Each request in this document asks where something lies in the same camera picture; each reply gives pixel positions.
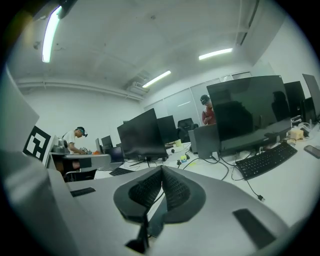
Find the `person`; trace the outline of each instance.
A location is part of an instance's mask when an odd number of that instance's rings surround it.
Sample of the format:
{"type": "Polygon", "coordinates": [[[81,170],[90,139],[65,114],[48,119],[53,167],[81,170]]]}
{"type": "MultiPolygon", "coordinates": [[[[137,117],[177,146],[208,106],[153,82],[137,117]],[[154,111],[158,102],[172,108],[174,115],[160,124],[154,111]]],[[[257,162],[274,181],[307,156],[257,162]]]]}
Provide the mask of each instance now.
{"type": "Polygon", "coordinates": [[[81,138],[83,135],[87,137],[87,134],[85,135],[85,128],[79,126],[75,130],[70,130],[65,135],[62,136],[62,138],[66,141],[68,145],[68,150],[70,153],[72,154],[76,153],[76,154],[82,154],[82,155],[86,154],[85,151],[77,149],[75,147],[76,137],[81,138]]]}
{"type": "Polygon", "coordinates": [[[205,109],[202,111],[202,122],[204,125],[213,125],[216,123],[215,112],[211,103],[211,100],[208,95],[202,95],[200,98],[202,105],[205,106],[205,109]]]}

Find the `keyboard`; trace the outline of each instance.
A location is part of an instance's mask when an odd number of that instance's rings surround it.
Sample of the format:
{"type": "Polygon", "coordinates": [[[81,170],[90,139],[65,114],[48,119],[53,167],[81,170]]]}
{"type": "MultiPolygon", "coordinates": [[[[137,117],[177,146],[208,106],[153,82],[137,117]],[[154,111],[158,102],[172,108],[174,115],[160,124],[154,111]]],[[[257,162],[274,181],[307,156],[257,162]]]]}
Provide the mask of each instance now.
{"type": "Polygon", "coordinates": [[[118,175],[122,175],[122,174],[133,173],[133,172],[134,172],[133,170],[117,168],[117,169],[113,170],[112,172],[110,172],[109,174],[112,176],[118,176],[118,175]]]}
{"type": "Polygon", "coordinates": [[[235,162],[245,180],[264,174],[281,165],[298,151],[286,142],[259,155],[235,162]]]}

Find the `fluorescent tube light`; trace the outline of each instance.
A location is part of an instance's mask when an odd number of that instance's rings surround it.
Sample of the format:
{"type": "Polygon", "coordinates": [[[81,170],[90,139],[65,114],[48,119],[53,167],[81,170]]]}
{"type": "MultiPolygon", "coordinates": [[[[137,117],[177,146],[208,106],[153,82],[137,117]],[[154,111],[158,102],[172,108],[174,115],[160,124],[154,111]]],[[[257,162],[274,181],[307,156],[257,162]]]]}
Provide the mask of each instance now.
{"type": "Polygon", "coordinates": [[[54,10],[49,18],[48,24],[46,25],[42,47],[42,61],[46,63],[50,62],[52,42],[54,40],[55,32],[59,23],[58,13],[61,9],[62,7],[59,6],[54,10]]]}
{"type": "Polygon", "coordinates": [[[146,83],[144,86],[142,86],[142,87],[143,87],[143,88],[146,88],[146,87],[152,85],[153,83],[155,83],[156,81],[160,80],[161,78],[164,78],[165,76],[170,75],[170,74],[171,74],[171,71],[168,70],[167,72],[165,72],[165,73],[157,76],[155,79],[152,79],[150,82],[147,82],[147,83],[146,83]]]}
{"type": "Polygon", "coordinates": [[[182,105],[185,105],[185,104],[188,104],[188,103],[190,103],[191,101],[188,101],[188,102],[186,102],[186,103],[183,103],[183,104],[181,104],[181,105],[179,105],[178,107],[180,107],[180,106],[182,106],[182,105]]]}
{"type": "Polygon", "coordinates": [[[207,54],[199,56],[199,60],[203,60],[203,59],[206,59],[206,58],[209,58],[209,57],[212,57],[212,56],[216,56],[216,55],[219,55],[219,54],[226,54],[226,53],[231,53],[231,52],[232,52],[232,48],[224,49],[224,50],[216,50],[216,51],[209,52],[207,54]]]}

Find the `white desk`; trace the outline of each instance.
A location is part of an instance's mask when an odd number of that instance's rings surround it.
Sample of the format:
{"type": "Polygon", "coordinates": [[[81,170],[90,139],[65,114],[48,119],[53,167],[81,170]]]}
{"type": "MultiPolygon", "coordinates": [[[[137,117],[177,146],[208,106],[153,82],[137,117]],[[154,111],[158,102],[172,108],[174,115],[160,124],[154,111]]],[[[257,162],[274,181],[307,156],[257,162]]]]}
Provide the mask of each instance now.
{"type": "MultiPolygon", "coordinates": [[[[265,198],[262,204],[265,204],[278,214],[288,226],[292,226],[297,221],[307,217],[312,211],[315,203],[319,199],[320,193],[320,159],[315,158],[311,154],[304,151],[306,145],[319,146],[320,145],[320,131],[317,125],[310,133],[313,139],[308,141],[298,141],[295,148],[298,152],[286,162],[278,167],[249,180],[253,190],[265,198]]],[[[172,154],[171,148],[167,150],[169,159],[163,162],[164,165],[177,168],[177,160],[180,156],[184,155],[183,147],[174,146],[177,153],[172,154]]],[[[190,159],[187,163],[183,163],[180,169],[183,169],[190,161],[197,158],[197,154],[188,152],[190,159]]],[[[133,163],[126,162],[121,167],[129,170],[143,170],[148,167],[147,163],[141,163],[132,167],[133,163]]],[[[149,163],[150,166],[156,166],[153,162],[149,163]]],[[[156,161],[157,165],[162,165],[162,161],[156,161]]],[[[245,180],[234,181],[231,179],[232,166],[229,167],[229,173],[224,179],[225,182],[234,184],[249,195],[257,199],[257,196],[251,191],[248,183],[245,180]]],[[[201,159],[192,162],[186,171],[194,172],[200,175],[208,176],[211,178],[221,180],[227,169],[222,164],[210,164],[201,159]]],[[[97,171],[95,174],[96,179],[109,178],[110,172],[97,171]]],[[[233,172],[235,180],[241,179],[241,173],[235,168],[233,172]]],[[[148,218],[154,214],[158,208],[161,199],[158,200],[150,209],[148,218]]]]}

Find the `red shirt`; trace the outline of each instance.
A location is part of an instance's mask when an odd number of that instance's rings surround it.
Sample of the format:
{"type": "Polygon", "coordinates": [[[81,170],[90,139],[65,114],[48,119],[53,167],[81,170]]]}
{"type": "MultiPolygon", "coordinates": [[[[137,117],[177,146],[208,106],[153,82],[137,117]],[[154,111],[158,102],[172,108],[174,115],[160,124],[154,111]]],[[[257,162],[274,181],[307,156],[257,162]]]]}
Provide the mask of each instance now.
{"type": "Polygon", "coordinates": [[[202,111],[202,122],[205,122],[205,119],[207,117],[211,117],[211,119],[208,121],[207,125],[213,125],[216,123],[216,116],[215,112],[212,107],[205,107],[205,110],[202,111]]]}

